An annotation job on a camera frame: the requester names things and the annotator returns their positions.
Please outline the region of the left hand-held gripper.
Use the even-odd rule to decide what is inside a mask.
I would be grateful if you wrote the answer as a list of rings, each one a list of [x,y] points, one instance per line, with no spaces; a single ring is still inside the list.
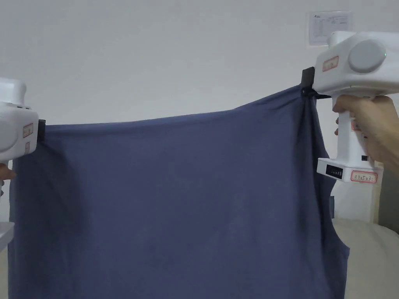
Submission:
[[[9,163],[36,150],[44,140],[46,121],[25,104],[26,84],[0,79],[0,163]]]

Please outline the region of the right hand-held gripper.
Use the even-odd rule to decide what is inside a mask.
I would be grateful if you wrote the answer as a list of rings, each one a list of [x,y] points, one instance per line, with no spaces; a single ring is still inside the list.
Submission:
[[[386,95],[388,80],[380,67],[387,57],[387,32],[345,32],[331,34],[328,49],[313,67],[311,88],[302,88],[302,97],[331,98],[333,105],[341,95],[373,100]],[[377,184],[383,169],[366,152],[365,134],[355,116],[339,113],[339,135],[335,158],[319,158],[317,172],[345,183]]]

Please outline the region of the person's left hand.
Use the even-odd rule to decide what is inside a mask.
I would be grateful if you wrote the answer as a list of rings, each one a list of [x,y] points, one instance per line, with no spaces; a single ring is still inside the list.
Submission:
[[[0,180],[1,181],[6,181],[6,180],[11,180],[16,177],[16,173],[11,170],[7,164],[0,163]]]

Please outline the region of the person's right hand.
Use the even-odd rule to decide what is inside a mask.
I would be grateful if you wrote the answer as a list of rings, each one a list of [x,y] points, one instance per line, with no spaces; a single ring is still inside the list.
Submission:
[[[333,111],[349,111],[364,134],[367,154],[399,175],[399,119],[391,98],[378,96],[370,100],[342,95],[337,98]]]

